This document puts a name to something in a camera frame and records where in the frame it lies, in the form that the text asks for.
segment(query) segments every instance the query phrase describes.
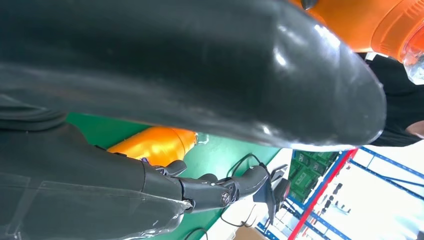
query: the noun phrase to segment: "shelving rack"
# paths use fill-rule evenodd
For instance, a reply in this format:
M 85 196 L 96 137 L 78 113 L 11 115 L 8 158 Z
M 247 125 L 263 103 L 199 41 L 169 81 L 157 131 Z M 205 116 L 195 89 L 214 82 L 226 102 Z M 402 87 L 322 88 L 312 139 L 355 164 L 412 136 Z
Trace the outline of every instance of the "shelving rack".
M 372 155 L 372 159 L 369 161 L 369 163 L 367 164 L 367 166 L 364 166 L 356 161 L 353 160 L 353 158 L 355 157 L 357 151 L 365 151 L 368 154 Z M 315 212 L 313 212 L 313 209 L 318 201 L 318 199 L 321 197 L 321 195 L 324 193 L 324 191 L 326 190 L 328 184 L 333 180 L 333 178 L 339 173 L 339 171 L 343 168 L 343 166 L 345 165 L 346 162 L 350 162 L 352 165 L 359 167 L 360 169 L 384 180 L 385 182 L 407 192 L 408 194 L 410 194 L 411 196 L 423 200 L 424 201 L 424 196 L 418 194 L 417 192 L 405 187 L 404 185 L 401 185 L 397 182 L 400 183 L 406 183 L 409 185 L 413 185 L 413 186 L 419 186 L 419 187 L 423 187 L 424 188 L 424 184 L 421 183 L 416 183 L 416 182 L 412 182 L 412 181 L 408 181 L 408 180 L 404 180 L 404 179 L 398 179 L 398 178 L 394 178 L 394 177 L 389 177 L 389 176 L 385 176 L 383 174 L 377 173 L 371 169 L 369 169 L 369 166 L 371 164 L 372 161 L 375 160 L 383 160 L 387 163 L 390 163 L 416 177 L 419 177 L 420 179 L 424 180 L 424 174 L 411 169 L 405 165 L 402 165 L 386 156 L 383 156 L 375 151 L 372 151 L 366 147 L 360 147 L 358 149 L 354 149 L 354 150 L 349 150 L 349 151 L 344 151 L 342 152 L 342 154 L 339 156 L 339 158 L 334 162 L 333 166 L 330 168 L 330 170 L 327 172 L 327 174 L 324 176 L 323 181 L 321 182 L 321 184 L 315 189 L 314 193 L 312 194 L 312 196 L 309 198 L 309 200 L 305 203 L 302 204 L 301 202 L 297 201 L 296 199 L 292 198 L 289 196 L 288 200 L 291 204 L 296 205 L 298 209 L 300 209 L 302 212 L 299 212 L 296 209 L 293 209 L 292 207 L 288 207 L 288 206 L 283 206 L 283 208 L 285 208 L 285 210 L 290 213 L 291 215 L 293 215 L 294 217 L 299 219 L 299 222 L 297 223 L 297 225 L 295 226 L 295 228 L 292 230 L 290 236 L 288 237 L 288 240 L 294 240 L 297 236 L 297 234 L 299 233 L 299 231 L 301 230 L 302 226 L 305 225 L 306 227 L 308 227 L 309 229 L 311 229 L 312 231 L 314 231 L 317 235 L 319 235 L 320 237 L 322 237 L 325 240 L 331 240 L 328 236 L 327 233 L 330 231 L 334 234 L 336 234 L 340 239 L 343 240 L 351 240 L 348 236 L 346 236 L 345 234 L 343 234 L 341 231 L 339 231 L 337 228 L 335 228 L 334 226 L 332 226 L 329 222 L 325 221 L 324 219 L 322 219 L 320 216 L 318 216 Z M 315 219 L 317 222 L 321 223 L 322 225 L 324 225 L 326 227 L 326 231 L 325 232 L 321 232 L 319 231 L 316 227 L 314 227 L 309 221 L 307 221 L 308 218 L 313 218 Z M 267 226 L 265 226 L 266 224 L 263 223 L 259 223 L 257 225 L 257 229 L 264 235 L 266 236 L 268 239 L 270 240 L 280 240 L 274 233 L 272 233 L 271 230 L 268 229 Z

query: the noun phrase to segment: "red pole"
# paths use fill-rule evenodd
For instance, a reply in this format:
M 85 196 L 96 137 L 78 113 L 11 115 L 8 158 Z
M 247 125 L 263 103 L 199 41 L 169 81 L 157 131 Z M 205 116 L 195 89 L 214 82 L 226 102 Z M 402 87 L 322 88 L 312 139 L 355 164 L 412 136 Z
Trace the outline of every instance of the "red pole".
M 334 179 L 334 177 L 340 172 L 340 170 L 343 168 L 343 166 L 349 160 L 349 158 L 351 158 L 351 157 L 353 158 L 353 156 L 355 156 L 357 151 L 358 151 L 358 149 L 349 150 L 347 152 L 347 154 L 343 157 L 341 162 L 335 168 L 334 172 L 332 172 L 331 175 L 329 176 L 328 181 L 324 183 L 324 186 L 318 192 L 315 199 L 312 200 L 309 207 L 302 214 L 302 217 L 300 218 L 296 227 L 293 229 L 293 232 L 291 232 L 290 236 L 288 237 L 288 240 L 295 240 L 296 236 L 298 235 L 299 231 L 301 230 L 301 227 L 305 224 L 308 216 L 311 214 L 312 210 L 314 209 L 315 205 L 317 204 L 318 199 L 320 199 L 320 197 L 323 195 L 323 193 L 327 189 L 327 186 L 329 185 L 329 183 L 331 183 L 331 181 Z

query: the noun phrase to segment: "blue metal shelf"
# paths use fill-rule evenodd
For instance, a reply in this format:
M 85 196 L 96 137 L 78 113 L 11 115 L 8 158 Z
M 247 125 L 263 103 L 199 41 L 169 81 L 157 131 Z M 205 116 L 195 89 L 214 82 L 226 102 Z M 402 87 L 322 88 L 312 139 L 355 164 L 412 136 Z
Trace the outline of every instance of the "blue metal shelf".
M 391 184 L 391 185 L 393 185 L 393 186 L 395 186 L 395 187 L 397 187 L 397 188 L 399 188 L 399 189 L 407 192 L 408 194 L 412 195 L 413 197 L 424 201 L 424 196 L 421 196 L 420 194 L 418 194 L 418 193 L 416 193 L 414 191 L 409 190 L 408 188 L 406 188 L 406 187 L 404 187 L 404 186 L 402 186 L 402 185 L 400 185 L 400 184 L 398 184 L 398 183 L 396 183 L 396 182 L 388 179 L 387 177 L 385 177 L 385 176 L 383 176 L 381 174 L 378 174 L 377 172 L 375 172 L 373 170 L 370 170 L 366 166 L 361 165 L 361 164 L 359 164 L 359 163 L 357 163 L 356 161 L 353 161 L 353 160 L 350 160 L 350 163 L 353 164 L 353 165 L 355 165 L 355 166 L 357 166 L 357 167 L 359 167 L 359 168 L 361 168 L 362 170 L 365 170 L 366 172 L 368 172 L 368 173 L 370 173 L 370 174 L 372 174 L 372 175 L 374 175 L 374 176 L 376 176 L 376 177 L 378 177 L 378 178 L 386 181 L 387 183 L 389 183 L 389 184 Z
M 414 174 L 415 176 L 420 177 L 421 179 L 424 179 L 424 174 L 422 174 L 422 173 L 420 173 L 418 171 L 415 171 L 414 169 L 411 169 L 411 168 L 409 168 L 409 167 L 407 167 L 405 165 L 402 165 L 402 164 L 400 164 L 397 161 L 394 161 L 394 160 L 392 160 L 392 159 L 390 159 L 390 158 L 388 158 L 386 156 L 383 156 L 383 155 L 381 155 L 381 154 L 379 154 L 379 153 L 377 153 L 377 152 L 375 152 L 373 150 L 370 150 L 370 149 L 368 149 L 368 148 L 366 148 L 364 146 L 361 146 L 360 149 L 363 150 L 363 151 L 365 151 L 365 152 L 367 152 L 367 153 L 369 153 L 369 154 L 371 154 L 371 155 L 373 155 L 374 157 L 377 157 L 379 159 L 382 159 L 382 160 L 384 160 L 384 161 L 386 161 L 386 162 L 388 162 L 388 163 L 390 163 L 390 164 L 392 164 L 392 165 L 394 165 L 394 166 L 396 166 L 398 168 L 401 168 L 401 169 L 403 169 L 405 171 L 408 171 L 411 174 Z
M 290 201 L 292 201 L 294 204 L 296 204 L 297 206 L 299 206 L 299 208 L 301 208 L 302 210 L 305 210 L 306 207 L 300 203 L 298 200 L 294 199 L 292 196 L 288 196 L 287 197 Z M 319 223 L 321 223 L 322 225 L 324 225 L 328 230 L 332 231 L 333 233 L 337 234 L 338 236 L 340 236 L 342 239 L 344 240 L 351 240 L 348 236 L 346 236 L 345 234 L 343 234 L 341 231 L 339 231 L 337 228 L 335 228 L 333 225 L 331 225 L 330 223 L 328 223 L 326 220 L 324 220 L 322 217 L 318 216 L 315 212 L 311 212 L 310 216 L 313 217 L 314 219 L 316 219 Z
M 394 165 L 394 166 L 396 166 L 396 167 L 398 167 L 400 169 L 403 169 L 403 170 L 405 170 L 405 171 L 407 171 L 407 172 L 409 172 L 409 173 L 411 173 L 411 174 L 413 174 L 413 175 L 415 175 L 415 176 L 417 176 L 417 177 L 419 177 L 421 179 L 424 179 L 424 174 L 422 174 L 422 173 L 420 173 L 420 172 L 418 172 L 416 170 L 413 170 L 413 169 L 411 169 L 411 168 L 409 168 L 409 167 L 407 167 L 405 165 L 402 165 L 402 164 L 400 164 L 400 163 L 398 163 L 398 162 L 396 162 L 396 161 L 394 161 L 394 160 L 392 160 L 392 159 L 390 159 L 388 157 L 385 157 L 385 156 L 383 156 L 383 155 L 381 155 L 381 154 L 379 154 L 379 153 L 377 153 L 375 151 L 372 151 L 372 150 L 370 150 L 370 149 L 368 149 L 366 147 L 361 147 L 360 149 L 363 150 L 363 151 L 365 151 L 365 152 L 367 152 L 367 153 L 369 153 L 369 154 L 371 154 L 373 156 L 372 159 L 371 159 L 371 161 L 369 162 L 368 166 L 363 166 L 363 165 L 357 163 L 356 161 L 354 161 L 352 159 L 350 160 L 350 163 L 352 163 L 353 165 L 355 165 L 355 166 L 357 166 L 357 167 L 365 170 L 366 172 L 368 172 L 368 173 L 370 173 L 370 174 L 372 174 L 372 175 L 374 175 L 374 176 L 376 176 L 376 177 L 384 180 L 385 182 L 387 182 L 387 183 L 389 183 L 389 184 L 391 184 L 391 185 L 393 185 L 393 186 L 395 186 L 395 187 L 397 187 L 397 188 L 399 188 L 399 189 L 407 192 L 408 194 L 414 196 L 415 198 L 418 198 L 418 199 L 424 201 L 424 196 L 422 196 L 422 195 L 420 195 L 420 194 L 418 194 L 418 193 L 416 193 L 416 192 L 414 192 L 414 191 L 412 191 L 412 190 L 410 190 L 410 189 L 408 189 L 408 188 L 406 188 L 406 187 L 398 184 L 395 181 L 399 181 L 399 182 L 403 182 L 403 183 L 407 183 L 407 184 L 411 184 L 411 185 L 415 185 L 415 186 L 420 186 L 420 187 L 423 187 L 423 184 L 415 183 L 415 182 L 410 182 L 410 181 L 406 181 L 406 180 L 402 180 L 402 179 L 397 179 L 397 178 L 393 178 L 393 177 L 384 176 L 384 175 L 381 175 L 381 174 L 379 174 L 379 173 L 377 173 L 375 171 L 372 171 L 368 167 L 369 167 L 369 165 L 371 164 L 371 162 L 375 158 L 379 158 L 379 159 L 382 159 L 383 161 L 386 161 L 386 162 L 388 162 L 388 163 L 390 163 L 390 164 L 392 164 L 392 165 Z M 306 209 L 308 209 L 308 207 L 311 205 L 313 199 L 317 196 L 318 192 L 322 188 L 324 188 L 325 184 L 328 182 L 329 176 L 332 173 L 334 173 L 334 171 L 336 170 L 337 166 L 341 163 L 342 159 L 346 156 L 346 154 L 347 154 L 347 151 L 342 152 L 342 154 L 334 162 L 334 164 L 332 165 L 332 167 L 330 168 L 330 170 L 326 173 L 326 175 L 324 176 L 324 179 L 319 184 L 319 186 L 315 189 L 314 193 L 308 199 L 308 201 L 306 202 L 306 204 L 302 204 L 301 202 L 299 202 L 298 200 L 294 199 L 291 196 L 288 196 L 288 199 L 290 201 L 292 201 L 295 205 L 297 205 L 302 211 L 305 211 Z M 289 213 L 291 213 L 296 218 L 300 218 L 302 216 L 302 214 L 303 214 L 303 213 L 299 213 L 295 209 L 290 209 L 289 207 L 286 208 L 286 209 L 287 209 L 287 211 Z M 310 213 L 310 216 L 312 218 L 316 219 L 322 225 L 324 225 L 327 228 L 327 231 L 328 230 L 332 231 L 333 233 L 335 233 L 336 235 L 340 236 L 344 240 L 351 240 L 349 237 L 347 237 L 342 232 L 340 232 L 337 228 L 335 228 L 330 223 L 328 223 L 327 221 L 325 221 L 324 219 L 322 219 L 320 216 L 318 216 L 315 212 L 311 212 Z M 316 234 L 318 234 L 319 236 L 321 236 L 323 239 L 330 240 L 326 236 L 326 232 L 327 231 L 325 233 L 320 232 L 317 228 L 315 228 L 308 221 L 306 221 L 304 224 L 309 229 L 311 229 L 312 231 L 314 231 Z M 272 234 L 272 232 L 270 232 L 269 230 L 267 230 L 263 224 L 259 223 L 256 228 L 259 229 L 261 231 L 261 233 L 264 236 L 266 236 L 267 238 L 269 238 L 270 240 L 279 240 L 274 234 Z

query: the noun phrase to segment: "orange cap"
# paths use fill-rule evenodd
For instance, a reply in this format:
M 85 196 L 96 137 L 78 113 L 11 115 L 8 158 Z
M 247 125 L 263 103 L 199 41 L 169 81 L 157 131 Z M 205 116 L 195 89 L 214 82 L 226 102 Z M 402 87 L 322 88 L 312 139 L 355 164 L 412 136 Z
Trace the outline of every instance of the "orange cap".
M 405 46 L 410 40 L 423 47 L 423 39 L 416 38 L 424 22 L 424 0 L 403 0 L 381 21 L 371 40 L 372 49 L 402 62 Z

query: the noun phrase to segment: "screw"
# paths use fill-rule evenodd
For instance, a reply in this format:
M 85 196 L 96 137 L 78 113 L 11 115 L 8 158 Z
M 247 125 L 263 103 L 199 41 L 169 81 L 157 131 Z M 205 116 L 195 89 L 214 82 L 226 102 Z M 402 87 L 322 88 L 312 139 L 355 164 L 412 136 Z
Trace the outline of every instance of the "screw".
M 230 203 L 230 194 L 225 191 L 221 195 L 221 204 L 223 207 L 227 206 Z

